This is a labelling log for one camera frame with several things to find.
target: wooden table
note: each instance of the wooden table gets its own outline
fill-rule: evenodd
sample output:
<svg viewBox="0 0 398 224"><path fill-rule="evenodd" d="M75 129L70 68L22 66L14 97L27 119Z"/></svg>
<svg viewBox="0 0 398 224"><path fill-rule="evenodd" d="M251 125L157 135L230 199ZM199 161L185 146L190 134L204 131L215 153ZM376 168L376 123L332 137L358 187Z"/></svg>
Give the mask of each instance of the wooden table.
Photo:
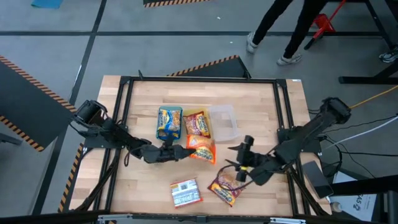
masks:
<svg viewBox="0 0 398 224"><path fill-rule="evenodd" d="M112 114L118 92L119 76L105 76L99 91L98 101ZM287 80L290 104L295 125L309 121L307 104L300 80ZM146 164L134 157L128 167L123 164L127 150L122 150L116 185L114 189L112 212L124 213L173 213L207 215L259 215L292 216L289 188L286 175L275 174L263 186L250 185L238 197L235 205L229 207L207 187L215 178L217 171L234 161L236 152L227 149L238 145L244 135L255 138L253 151L266 153L277 144L278 128L275 99L271 84L263 83L200 83L200 82L134 82L127 125L133 136L145 138L160 146L155 138L157 111L162 105L178 105L184 109L210 105L233 105L241 136L233 141L217 144L217 163L211 165L198 159L186 158L179 162ZM287 124L285 109L284 121ZM186 144L185 134L175 144ZM97 184L102 165L104 149L95 149L85 156L80 164L70 208L79 206ZM319 160L314 154L302 153L302 163ZM174 208L170 184L181 180L196 178L203 202L186 207ZM104 188L100 208L108 186ZM296 186L299 211L303 213L300 191ZM319 200L324 210L331 213L328 202Z"/></svg>

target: clear plastic container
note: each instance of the clear plastic container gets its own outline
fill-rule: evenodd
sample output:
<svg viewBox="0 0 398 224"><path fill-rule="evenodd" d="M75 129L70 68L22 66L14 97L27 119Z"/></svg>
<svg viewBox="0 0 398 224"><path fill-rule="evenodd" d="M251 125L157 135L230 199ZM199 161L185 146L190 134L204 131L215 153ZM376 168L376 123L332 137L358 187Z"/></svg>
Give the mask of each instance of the clear plastic container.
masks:
<svg viewBox="0 0 398 224"><path fill-rule="evenodd" d="M232 105L216 105L208 108L216 142L229 141L239 136L238 125Z"/></svg>

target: snack bag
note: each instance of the snack bag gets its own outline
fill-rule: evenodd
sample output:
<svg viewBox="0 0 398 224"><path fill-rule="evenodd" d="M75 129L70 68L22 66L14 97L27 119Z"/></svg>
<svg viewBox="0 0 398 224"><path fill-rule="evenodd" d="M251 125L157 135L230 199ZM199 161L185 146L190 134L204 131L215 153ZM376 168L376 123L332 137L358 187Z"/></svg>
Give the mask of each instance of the snack bag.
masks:
<svg viewBox="0 0 398 224"><path fill-rule="evenodd" d="M241 194L243 189L239 190L233 190L236 189L240 186L242 186L244 183L239 182L235 180L235 178L225 172L222 172L219 176L218 179L215 179L212 181L210 186L208 186L208 189L211 190L214 194L219 196L225 203L227 203L229 206L233 206L233 204L236 201L236 198Z"/></svg>
<svg viewBox="0 0 398 224"><path fill-rule="evenodd" d="M180 138L181 133L181 113L178 107L160 107L157 118L157 137L167 139L172 134L175 139Z"/></svg>
<svg viewBox="0 0 398 224"><path fill-rule="evenodd" d="M197 134L207 138L211 137L208 118L205 116L204 111L186 115L183 119L187 128L187 134Z"/></svg>
<svg viewBox="0 0 398 224"><path fill-rule="evenodd" d="M216 146L212 139L189 134L187 136L187 149L196 149L196 152L190 154L189 157L196 159L204 159L216 163Z"/></svg>
<svg viewBox="0 0 398 224"><path fill-rule="evenodd" d="M174 207L179 208L195 202L201 202L200 192L195 179L186 180L170 185L174 200Z"/></svg>

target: yellow and black striped tape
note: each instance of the yellow and black striped tape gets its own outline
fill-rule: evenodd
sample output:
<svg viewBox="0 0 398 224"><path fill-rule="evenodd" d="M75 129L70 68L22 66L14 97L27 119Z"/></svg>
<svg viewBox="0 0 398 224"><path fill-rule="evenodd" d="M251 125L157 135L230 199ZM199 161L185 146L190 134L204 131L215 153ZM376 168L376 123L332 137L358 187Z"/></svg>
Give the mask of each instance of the yellow and black striped tape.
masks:
<svg viewBox="0 0 398 224"><path fill-rule="evenodd" d="M195 3L195 2L205 2L210 0L170 0L170 1L159 1L144 4L144 7L158 7L158 6L171 6L176 4L187 4L187 3Z"/></svg>
<svg viewBox="0 0 398 224"><path fill-rule="evenodd" d="M225 62L225 61L228 61L228 60L231 60L231 59L235 59L235 58L239 58L239 56L238 55L232 55L232 56L229 56L229 57L226 57L226 58L215 60L213 62L205 63L203 65L198 65L198 66L195 66L195 67L192 67L192 68L181 70L179 72L174 72L174 73L169 74L167 76L168 77L176 77L176 76L179 76L179 75L186 74L188 72L192 72L192 71L195 71L195 70L198 70L198 69L201 69L201 68L205 68L205 67L209 67L209 66L212 66L212 65L216 65L218 63L222 63L222 62Z"/></svg>
<svg viewBox="0 0 398 224"><path fill-rule="evenodd" d="M70 170L70 174L69 174L69 177L68 177L68 180L67 180L67 185L65 187L65 190L63 191L61 202L60 202L60 206L58 207L58 213L63 212L63 209L65 207L65 203L67 201L69 191L71 190L70 186L71 186L71 184L73 182L73 179L76 176L76 170L77 170L77 166L78 166L79 161L80 161L80 157L83 155L83 146L84 146L83 143L80 143L79 148L77 149L75 160L73 161L72 169Z"/></svg>
<svg viewBox="0 0 398 224"><path fill-rule="evenodd" d="M15 124L13 124L11 121L9 121L3 115L0 115L0 122L3 122L9 129L14 131L17 135L19 135L19 137L21 137L23 140L25 140L28 144L30 144L37 151L41 152L44 150L44 147L42 147L37 142L35 142L33 139L31 139L27 134L25 134L25 132L23 132L21 129L19 129Z"/></svg>
<svg viewBox="0 0 398 224"><path fill-rule="evenodd" d="M58 96L56 93L51 91L45 85L41 84L41 82L39 82L38 80L36 80L32 76L30 76L27 72L20 69L17 65L10 62L8 59L3 57L2 55L0 55L0 62L7 65L9 68L13 69L15 72L17 72L22 77L24 77L27 81L29 81L32 85L34 85L38 89L42 90L45 94L47 94L49 97L53 98L55 101L60 103L63 107L68 109L70 112L74 113L77 111L77 109L73 105L71 105L67 100L64 100L61 96Z"/></svg>

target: gray floor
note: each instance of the gray floor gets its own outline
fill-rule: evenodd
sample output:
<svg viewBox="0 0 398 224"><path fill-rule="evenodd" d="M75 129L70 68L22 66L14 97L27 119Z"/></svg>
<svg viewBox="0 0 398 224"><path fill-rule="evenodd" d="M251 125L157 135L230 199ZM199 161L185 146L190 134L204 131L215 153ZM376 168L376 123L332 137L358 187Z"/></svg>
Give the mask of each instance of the gray floor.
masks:
<svg viewBox="0 0 398 224"><path fill-rule="evenodd" d="M393 40L398 29L383 1L372 0L386 30ZM274 24L271 31L293 31L302 0L296 0ZM249 31L256 28L271 1L212 0L196 4L143 8L140 1L108 1L99 26L100 31ZM0 31L7 30L78 30L89 31L100 6L100 0L64 0L58 10L37 9L26 0L0 1ZM327 5L331 14L336 3ZM347 4L333 21L338 31L376 31L377 28L363 4ZM342 75L371 76L386 67L377 56L387 50L379 37L325 37L309 51L302 47L302 63L280 68L275 61L284 51L290 37L266 37L256 55L248 55L243 36L129 36L97 37L86 68L76 105L96 99L103 75L166 75L184 68L230 55L239 55L254 77L302 79L308 107L319 107L322 99L338 96L352 105L390 86L340 85ZM68 98L72 90L88 37L0 37L0 55L12 60L46 84L60 96ZM353 111L348 124L357 124L392 116L398 111L398 93L382 96ZM343 139L375 125L331 133ZM368 136L346 143L350 151L396 153L397 123ZM0 132L11 134L0 124ZM60 159L45 201L45 213L57 211L65 181L76 149L82 138L68 130ZM0 216L26 215L31 212L40 180L52 147L38 153L26 143L20 147L7 144L0 150ZM397 174L396 159L354 156L376 177ZM323 153L322 160L335 162L334 149ZM343 158L343 168L370 175Z"/></svg>

